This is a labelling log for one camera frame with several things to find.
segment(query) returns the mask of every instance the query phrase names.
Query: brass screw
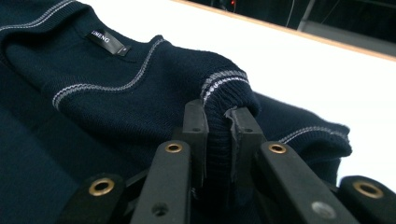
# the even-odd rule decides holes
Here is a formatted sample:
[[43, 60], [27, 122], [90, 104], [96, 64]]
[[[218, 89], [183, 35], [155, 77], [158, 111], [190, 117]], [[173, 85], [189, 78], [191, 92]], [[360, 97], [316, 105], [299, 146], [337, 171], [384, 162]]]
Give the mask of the brass screw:
[[384, 197], [384, 192], [370, 182], [356, 181], [353, 183], [353, 188], [369, 198], [379, 199]]
[[169, 144], [165, 148], [165, 150], [170, 153], [178, 153], [179, 151], [181, 151], [181, 149], [183, 149], [183, 146], [181, 144], [177, 144], [177, 143]]
[[109, 178], [101, 178], [92, 182], [89, 192], [93, 196], [102, 196], [114, 189], [114, 181]]
[[284, 146], [281, 146], [281, 145], [279, 145], [279, 144], [271, 144], [269, 147], [268, 147], [272, 152], [275, 152], [275, 153], [277, 153], [277, 154], [282, 154], [282, 153], [285, 153], [287, 150], [286, 150], [286, 148], [284, 147]]

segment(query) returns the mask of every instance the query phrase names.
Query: bolt hole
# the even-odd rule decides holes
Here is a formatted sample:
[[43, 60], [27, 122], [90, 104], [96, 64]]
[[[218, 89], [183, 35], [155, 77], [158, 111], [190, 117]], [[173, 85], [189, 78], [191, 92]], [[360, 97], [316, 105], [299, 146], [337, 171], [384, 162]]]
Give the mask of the bolt hole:
[[283, 146], [281, 146], [281, 145], [278, 145], [278, 144], [272, 144], [272, 145], [270, 145], [270, 146], [269, 146], [269, 149], [270, 149], [271, 151], [273, 151], [273, 152], [275, 152], [275, 153], [279, 153], [279, 154], [285, 153], [285, 152], [286, 152], [286, 148], [283, 147]]
[[163, 217], [168, 213], [168, 211], [166, 203], [157, 203], [151, 209], [152, 214], [156, 217]]
[[93, 196], [102, 196], [113, 190], [114, 185], [114, 181], [109, 178], [97, 179], [92, 182], [89, 193]]
[[353, 183], [353, 187], [359, 193], [373, 199], [379, 199], [384, 196], [384, 192], [380, 188], [369, 182], [357, 181]]
[[177, 153], [179, 151], [181, 151], [183, 147], [180, 144], [170, 144], [166, 147], [166, 151], [167, 152], [171, 152], [171, 153]]
[[107, 182], [99, 183], [95, 186], [95, 190], [104, 190], [106, 188], [108, 188]]

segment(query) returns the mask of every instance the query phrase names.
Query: knit sweater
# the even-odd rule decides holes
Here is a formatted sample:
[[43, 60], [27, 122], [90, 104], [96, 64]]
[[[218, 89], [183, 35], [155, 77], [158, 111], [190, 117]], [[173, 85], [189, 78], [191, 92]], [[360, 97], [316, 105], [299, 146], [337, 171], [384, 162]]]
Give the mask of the knit sweater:
[[[48, 209], [43, 220], [53, 220], [84, 178], [101, 172], [128, 178], [148, 168], [194, 99], [202, 100], [209, 126], [207, 179], [199, 190], [207, 206], [238, 204], [230, 174], [230, 121], [224, 116], [230, 108], [247, 107], [268, 139], [290, 144], [331, 182], [339, 158], [350, 153], [347, 127], [255, 93], [247, 74], [217, 53], [176, 47], [160, 35], [148, 43], [134, 41], [74, 0], [5, 1], [0, 15], [0, 151], [7, 155], [1, 170], [9, 180], [1, 187], [0, 208], [10, 213], [21, 209], [3, 193], [26, 192], [18, 184], [22, 178], [49, 189], [49, 195], [22, 195], [32, 199], [27, 207], [35, 207], [39, 197]], [[42, 161], [35, 166], [49, 179], [38, 168], [23, 167], [35, 163], [19, 161], [26, 152]], [[68, 184], [55, 189], [49, 181]], [[32, 211], [30, 218], [38, 220], [39, 209]]]

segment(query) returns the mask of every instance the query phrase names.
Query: navy sweater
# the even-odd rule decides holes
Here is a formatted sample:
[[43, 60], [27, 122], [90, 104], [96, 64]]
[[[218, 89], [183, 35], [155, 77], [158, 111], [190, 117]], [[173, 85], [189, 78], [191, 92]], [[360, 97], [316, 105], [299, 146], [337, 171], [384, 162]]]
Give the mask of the navy sweater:
[[347, 127], [255, 93], [230, 60], [160, 35], [139, 43], [77, 1], [2, 2], [0, 50], [1, 223], [52, 222], [85, 178], [148, 168], [198, 98], [210, 131], [198, 191], [210, 208], [238, 205], [230, 108], [246, 106], [267, 139], [291, 145], [330, 182], [351, 152]]

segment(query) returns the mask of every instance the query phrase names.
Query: white stitching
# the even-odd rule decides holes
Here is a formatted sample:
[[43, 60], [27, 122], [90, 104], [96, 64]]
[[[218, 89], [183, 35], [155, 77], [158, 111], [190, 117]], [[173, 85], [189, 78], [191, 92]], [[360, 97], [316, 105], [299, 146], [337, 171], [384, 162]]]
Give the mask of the white stitching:
[[209, 78], [207, 78], [205, 80], [205, 83], [204, 83], [204, 85], [202, 87], [202, 91], [201, 91], [201, 97], [204, 96], [207, 86], [210, 83], [212, 83], [214, 80], [216, 80], [220, 77], [232, 77], [232, 76], [239, 76], [239, 77], [242, 77], [248, 81], [248, 76], [241, 71], [222, 71], [222, 72], [214, 73]]
[[70, 3], [73, 3], [73, 2], [75, 2], [75, 0], [62, 1], [62, 2], [58, 3], [57, 5], [51, 7], [50, 9], [48, 9], [43, 15], [41, 15], [35, 21], [31, 21], [31, 22], [28, 22], [28, 23], [25, 23], [25, 24], [3, 26], [3, 27], [0, 27], [0, 32], [3, 31], [3, 30], [7, 30], [7, 29], [23, 29], [23, 28], [36, 27], [36, 26], [42, 24], [43, 22], [47, 21], [57, 11], [59, 11], [63, 7], [69, 5]]
[[329, 128], [318, 127], [318, 126], [302, 128], [302, 129], [297, 130], [296, 132], [291, 133], [291, 134], [287, 135], [286, 137], [278, 140], [278, 142], [287, 144], [288, 142], [290, 142], [294, 138], [296, 138], [296, 137], [298, 137], [298, 136], [300, 136], [300, 135], [302, 135], [304, 133], [310, 133], [310, 132], [325, 132], [325, 133], [329, 133], [329, 134], [341, 137], [342, 139], [344, 139], [344, 141], [349, 142], [348, 138], [347, 138], [347, 136], [345, 134], [333, 131], [333, 130], [331, 130]]
[[245, 83], [248, 84], [248, 81], [244, 78], [241, 77], [227, 77], [224, 79], [221, 79], [217, 82], [215, 82], [213, 85], [211, 85], [211, 87], [209, 88], [209, 90], [206, 91], [205, 96], [204, 96], [204, 106], [206, 105], [207, 100], [209, 99], [210, 95], [212, 95], [212, 93], [217, 90], [221, 85], [223, 85], [224, 83], [227, 83], [229, 81], [243, 81]]
[[127, 84], [120, 86], [120, 87], [104, 87], [104, 86], [99, 86], [99, 85], [93, 85], [89, 83], [79, 83], [79, 84], [74, 84], [68, 87], [65, 87], [58, 91], [52, 98], [52, 104], [53, 106], [59, 110], [59, 104], [61, 103], [62, 99], [66, 97], [67, 95], [77, 92], [77, 91], [90, 91], [90, 90], [96, 90], [96, 91], [125, 91], [129, 88], [131, 88], [145, 73], [147, 66], [149, 64], [149, 60], [151, 58], [152, 53], [154, 50], [160, 45], [164, 39], [157, 40], [157, 42], [154, 43], [154, 45], [151, 47], [150, 51], [148, 52], [148, 56], [146, 57], [145, 61], [143, 62], [142, 66], [140, 67], [139, 72], [136, 74], [134, 79], [132, 79], [130, 82]]

